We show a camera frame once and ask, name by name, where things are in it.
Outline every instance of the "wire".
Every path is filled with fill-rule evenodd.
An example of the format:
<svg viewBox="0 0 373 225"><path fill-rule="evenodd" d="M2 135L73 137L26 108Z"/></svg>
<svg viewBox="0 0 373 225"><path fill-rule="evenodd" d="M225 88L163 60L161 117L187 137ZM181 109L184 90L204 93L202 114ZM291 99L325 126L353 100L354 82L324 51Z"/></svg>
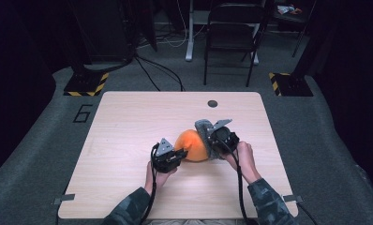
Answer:
<svg viewBox="0 0 373 225"><path fill-rule="evenodd" d="M162 40L162 39L166 40L166 41L163 41L163 42L158 42L157 44L168 44L169 42L174 42L175 43L175 42L184 41L184 40L169 40L170 38L176 38L177 36L178 36L178 34L176 32L170 30L170 32L168 34L156 36L157 40ZM146 38L142 37L142 41L140 41L138 49L147 47L149 45L150 44L148 43Z"/></svg>
<svg viewBox="0 0 373 225"><path fill-rule="evenodd" d="M183 22L183 26L184 26L184 30L185 30L185 36L184 36L184 40L182 40L182 42L179 44L179 45L172 45L169 41L168 41L168 44L174 48L178 48L180 46L182 46L186 41L187 41L187 26L186 26L186 22L184 20L184 17L183 17L183 13L181 12L181 7L180 7L180 1L177 0L177 6L178 6L178 11L180 12L180 16L181 16L181 20Z"/></svg>
<svg viewBox="0 0 373 225"><path fill-rule="evenodd" d="M297 206L299 206L304 212L306 212L306 214L309 216L309 218L312 220L312 222L315 225L318 225L318 223L316 222L315 218L313 218L312 215L299 202L297 202Z"/></svg>
<svg viewBox="0 0 373 225"><path fill-rule="evenodd" d="M156 63L156 62L153 62L153 61L151 61L151 60L149 60L149 59L146 59L146 58L143 58L143 57L140 57L140 56L137 56L137 57L139 57L142 61L144 61L145 63L148 63L148 64L150 64L151 66L153 66L153 67L155 67L155 68L157 68L157 69L159 69L159 70L161 70L162 72L164 72L164 73L166 73L169 77L171 77L173 80L175 80L175 81L177 81L179 84L180 84L180 88L181 88L181 90L180 91L186 91L186 89L185 89L185 87L183 86L183 83L182 83L182 81L181 81L181 78L174 72L174 71L172 71L171 69L169 69L168 67L165 67L165 66L163 66L163 65L160 65L159 63Z"/></svg>
<svg viewBox="0 0 373 225"><path fill-rule="evenodd" d="M152 80L152 78L151 78L151 76L149 75L149 73L148 73L148 71L143 67L143 65L142 65L142 63L141 63L141 61L140 61L140 59L143 61L143 62L145 62L145 63L147 63L147 64L149 64L149 65L151 65L151 66L153 66L153 67L155 67L155 68L157 68L157 69L159 69L160 71L162 71L162 72L164 72L166 75L168 75L169 77L171 77L173 80L175 80L175 81L177 81L179 84L180 84L180 91L181 92L183 92L183 91L186 91L186 89L185 89L185 87L183 86L183 83L182 83L182 81L181 81L181 78L175 73L175 72L173 72L171 69L169 69L169 68L167 68L167 67L164 67L163 65L160 65L159 63L156 63L156 62L153 62L153 61L151 61L151 60L148 60L148 59L146 59L146 58L143 58L143 57L140 57L140 56L138 56L137 54L134 56L134 58L137 60L137 62L140 64L140 66L142 67L142 69L143 69L143 71L145 72L145 74L148 76L148 78L149 78L149 80L151 81L151 83L155 86L155 88L157 89L157 91L160 91L160 89L157 87L157 85L155 84L155 82Z"/></svg>
<svg viewBox="0 0 373 225"><path fill-rule="evenodd" d="M201 27L201 29L193 36L193 38L195 38L202 30L203 30L203 28L205 27L206 25L203 25L202 27Z"/></svg>
<svg viewBox="0 0 373 225"><path fill-rule="evenodd" d="M140 67L143 69L143 71L145 72L146 76L148 76L149 80L151 81L151 83L154 85L154 87L157 89L157 91L160 91L160 89L157 87L157 85L155 84L155 82L152 80L151 76L149 75L148 71L146 71L146 69L142 66L140 60L138 59L137 56L134 57L137 62L140 64Z"/></svg>
<svg viewBox="0 0 373 225"><path fill-rule="evenodd" d="M141 224L148 218L148 215L151 212L152 205L154 204L155 196L157 193L157 173L155 172L155 169L154 169L154 154L157 153L157 148L158 148L158 144L152 147L152 150L151 150L151 170L152 170L152 180L153 180L152 195L151 195L151 199L149 200L148 208L145 211L145 215L141 219Z"/></svg>
<svg viewBox="0 0 373 225"><path fill-rule="evenodd" d="M227 144L225 144L222 140L217 139L222 145L227 147L227 150L230 152L231 156L236 162L236 171L237 171L237 179L238 179L238 187L239 187L239 203L240 203L240 209L242 211L243 220L245 221L245 224L250 224L247 219L246 215L246 209L245 209L245 203L243 200L243 180L242 180L242 168L239 165L239 158L236 158L235 154L232 152L232 150L229 148Z"/></svg>

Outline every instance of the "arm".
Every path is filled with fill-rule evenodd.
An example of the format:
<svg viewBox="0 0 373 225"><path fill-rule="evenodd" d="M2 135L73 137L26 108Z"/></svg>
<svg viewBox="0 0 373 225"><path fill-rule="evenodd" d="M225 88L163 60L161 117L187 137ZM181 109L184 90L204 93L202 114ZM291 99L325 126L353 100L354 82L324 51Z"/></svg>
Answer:
<svg viewBox="0 0 373 225"><path fill-rule="evenodd" d="M170 175L175 173L177 169L168 173L157 173L157 190L160 190L166 183ZM151 162L146 166L146 180L144 188L140 187L133 193L125 197L109 215L104 218L103 225L114 224L141 224L141 219L145 209L148 207L149 200L152 194L152 186L154 184Z"/></svg>
<svg viewBox="0 0 373 225"><path fill-rule="evenodd" d="M249 183L247 188L256 207L259 223L261 225L298 224L279 194L275 192L257 171L251 145L246 142L239 142L235 151L238 151L238 154L235 155L239 156L242 175ZM236 170L236 162L231 154L222 157Z"/></svg>
<svg viewBox="0 0 373 225"><path fill-rule="evenodd" d="M298 224L279 194L264 179L251 183L247 188L260 224Z"/></svg>

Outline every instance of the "patterned sleeve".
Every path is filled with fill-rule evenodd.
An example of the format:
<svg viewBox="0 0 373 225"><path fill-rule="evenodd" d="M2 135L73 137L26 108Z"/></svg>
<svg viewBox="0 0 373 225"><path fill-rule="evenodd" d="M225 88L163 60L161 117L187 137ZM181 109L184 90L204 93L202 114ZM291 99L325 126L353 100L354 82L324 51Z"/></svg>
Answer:
<svg viewBox="0 0 373 225"><path fill-rule="evenodd" d="M104 218L102 224L140 224L150 198L144 188L138 188L116 205L111 213Z"/></svg>
<svg viewBox="0 0 373 225"><path fill-rule="evenodd" d="M256 206L261 225L298 224L280 195L264 179L251 183L247 188Z"/></svg>

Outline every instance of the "table top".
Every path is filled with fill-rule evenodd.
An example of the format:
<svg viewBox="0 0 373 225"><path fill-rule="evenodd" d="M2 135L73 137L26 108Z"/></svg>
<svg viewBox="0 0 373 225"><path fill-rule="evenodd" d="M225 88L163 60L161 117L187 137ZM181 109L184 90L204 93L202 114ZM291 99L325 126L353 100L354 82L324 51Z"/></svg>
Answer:
<svg viewBox="0 0 373 225"><path fill-rule="evenodd" d="M208 106L215 100L217 106ZM207 119L232 119L227 125L251 143L262 177L283 196L291 187L261 96L252 92L107 92L98 106L66 194L60 218L104 218L145 182L152 147ZM244 182L247 216L257 213ZM295 202L287 202L296 216ZM183 161L157 192L148 219L242 218L237 173L225 160Z"/></svg>

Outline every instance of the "yellow and black tape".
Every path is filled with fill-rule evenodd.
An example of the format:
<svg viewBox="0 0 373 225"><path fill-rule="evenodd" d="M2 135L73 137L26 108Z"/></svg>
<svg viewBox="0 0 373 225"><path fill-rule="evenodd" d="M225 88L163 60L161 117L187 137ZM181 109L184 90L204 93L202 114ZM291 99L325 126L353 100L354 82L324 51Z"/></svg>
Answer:
<svg viewBox="0 0 373 225"><path fill-rule="evenodd" d="M269 73L269 79L271 79L272 87L274 88L275 94L277 96L282 96L282 93L280 92L279 85L276 81L276 76L290 76L290 73Z"/></svg>
<svg viewBox="0 0 373 225"><path fill-rule="evenodd" d="M101 93L102 89L104 88L104 84L107 81L109 73L105 73L102 75L101 80L95 91L91 92L81 92L81 91L64 91L64 96L73 96L73 97L83 97L83 96L98 96Z"/></svg>

